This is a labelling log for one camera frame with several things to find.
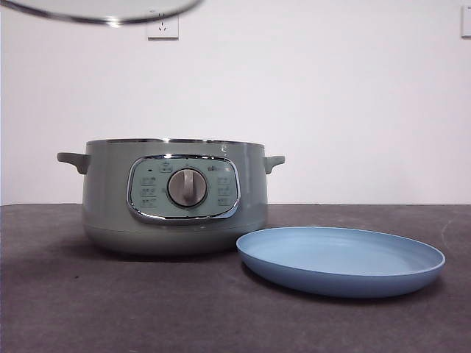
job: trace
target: metal rim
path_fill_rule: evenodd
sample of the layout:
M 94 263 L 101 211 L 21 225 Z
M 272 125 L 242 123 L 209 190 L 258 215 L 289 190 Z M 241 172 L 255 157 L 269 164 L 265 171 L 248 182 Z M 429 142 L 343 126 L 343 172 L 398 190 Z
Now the metal rim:
M 87 145 L 96 145 L 103 143 L 208 143 L 208 144 L 227 144 L 227 145 L 251 145 L 264 148 L 260 143 L 252 142 L 239 142 L 239 141 L 225 141 L 225 140 L 198 140 L 198 139 L 185 139 L 185 138 L 119 138 L 109 140 L 92 140 L 88 141 Z
M 180 13 L 184 13 L 195 8 L 199 5 L 202 0 L 194 0 L 191 4 L 180 8 L 178 11 L 167 11 L 164 14 L 160 15 L 151 15 L 149 17 L 141 17 L 141 18 L 114 18 L 114 17 L 96 17 L 96 18 L 89 18 L 89 17 L 82 17 L 82 16 L 73 16 L 73 15 L 66 15 L 64 13 L 52 13 L 49 11 L 41 10 L 36 7 L 28 7 L 22 4 L 18 4 L 15 1 L 11 0 L 0 0 L 0 5 L 4 7 L 8 7 L 13 10 L 17 10 L 22 13 L 28 13 L 30 15 L 36 15 L 39 17 L 44 18 L 51 18 L 54 20 L 66 21 L 66 22 L 75 22 L 80 24 L 105 24 L 111 27 L 118 27 L 124 24 L 142 24 L 145 22 L 151 21 L 158 21 L 163 18 L 168 18 L 172 16 L 179 15 Z

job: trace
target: blue plate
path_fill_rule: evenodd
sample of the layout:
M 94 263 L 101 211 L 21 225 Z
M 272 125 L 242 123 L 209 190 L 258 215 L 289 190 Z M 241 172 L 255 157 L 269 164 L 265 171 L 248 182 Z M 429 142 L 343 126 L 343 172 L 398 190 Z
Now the blue plate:
M 237 249 L 245 264 L 269 281 L 346 298 L 419 290 L 445 264 L 445 256 L 428 244 L 359 229 L 264 229 L 240 237 Z

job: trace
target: dark gray table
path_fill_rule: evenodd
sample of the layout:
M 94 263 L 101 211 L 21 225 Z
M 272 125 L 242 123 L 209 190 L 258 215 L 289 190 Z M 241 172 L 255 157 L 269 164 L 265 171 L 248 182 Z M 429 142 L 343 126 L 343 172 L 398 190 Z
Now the dark gray table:
M 270 227 L 372 229 L 445 253 L 432 285 L 381 300 L 273 285 L 235 251 L 105 252 L 85 238 L 76 204 L 1 213 L 4 353 L 471 352 L 471 206 L 270 206 Z

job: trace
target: chrome trim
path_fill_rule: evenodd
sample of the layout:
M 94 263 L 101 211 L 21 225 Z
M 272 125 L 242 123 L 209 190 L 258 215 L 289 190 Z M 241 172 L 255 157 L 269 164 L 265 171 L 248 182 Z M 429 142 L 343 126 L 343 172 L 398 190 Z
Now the chrome trim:
M 141 163 L 143 160 L 164 160 L 164 159 L 166 160 L 166 159 L 182 159 L 182 158 L 191 158 L 195 160 L 201 160 L 201 159 L 222 160 L 229 163 L 233 167 L 235 175 L 236 175 L 235 186 L 237 188 L 237 199 L 234 205 L 230 208 L 230 210 L 223 213 L 216 214 L 216 215 L 205 215 L 205 216 L 195 216 L 195 217 L 164 217 L 161 215 L 150 215 L 148 213 L 138 210 L 138 208 L 132 203 L 132 199 L 131 199 L 132 180 L 134 178 L 135 168 L 138 166 L 138 164 Z M 227 158 L 223 158 L 223 157 L 206 156 L 203 154 L 159 154 L 155 156 L 141 157 L 132 164 L 131 169 L 130 169 L 130 175 L 128 176 L 128 179 L 127 179 L 127 190 L 126 190 L 127 208 L 138 219 L 146 223 L 165 222 L 165 224 L 167 224 L 171 222 L 180 223 L 182 221 L 187 223 L 191 221 L 204 221 L 204 220 L 209 220 L 209 219 L 229 218 L 236 213 L 238 204 L 240 201 L 241 201 L 241 185 L 238 178 L 237 167 L 231 160 L 228 160 Z
M 227 144 L 227 145 L 251 145 L 258 146 L 262 149 L 264 145 L 253 142 L 239 142 L 239 141 L 224 141 L 224 140 L 198 140 L 198 139 L 185 139 L 185 138 L 112 138 L 108 140 L 92 140 L 88 141 L 87 145 L 96 145 L 101 143 L 208 143 L 208 144 Z
M 124 24 L 142 24 L 145 22 L 150 21 L 158 21 L 163 18 L 168 18 L 172 16 L 179 15 L 180 13 L 184 13 L 195 8 L 199 5 L 203 0 L 193 0 L 193 2 L 185 7 L 180 8 L 179 10 L 174 11 L 166 11 L 162 15 L 158 13 L 157 15 L 151 15 L 148 17 L 140 17 L 140 18 L 114 18 L 114 17 L 82 17 L 82 16 L 74 16 L 74 15 L 66 15 L 64 13 L 52 13 L 49 11 L 41 10 L 36 7 L 28 7 L 23 4 L 19 4 L 15 1 L 11 0 L 0 0 L 0 5 L 4 7 L 8 7 L 10 9 L 27 13 L 30 15 L 36 15 L 40 17 L 50 18 L 54 20 L 61 20 L 67 22 L 76 22 L 80 24 L 105 24 L 111 27 L 122 26 Z

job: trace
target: power socket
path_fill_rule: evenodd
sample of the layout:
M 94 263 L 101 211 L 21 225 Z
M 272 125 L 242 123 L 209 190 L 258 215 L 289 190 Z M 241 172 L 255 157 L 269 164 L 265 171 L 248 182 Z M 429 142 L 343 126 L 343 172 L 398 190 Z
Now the power socket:
M 471 5 L 463 6 L 463 30 L 461 36 L 463 38 L 471 38 Z
M 177 40 L 178 15 L 147 23 L 146 32 L 148 40 Z

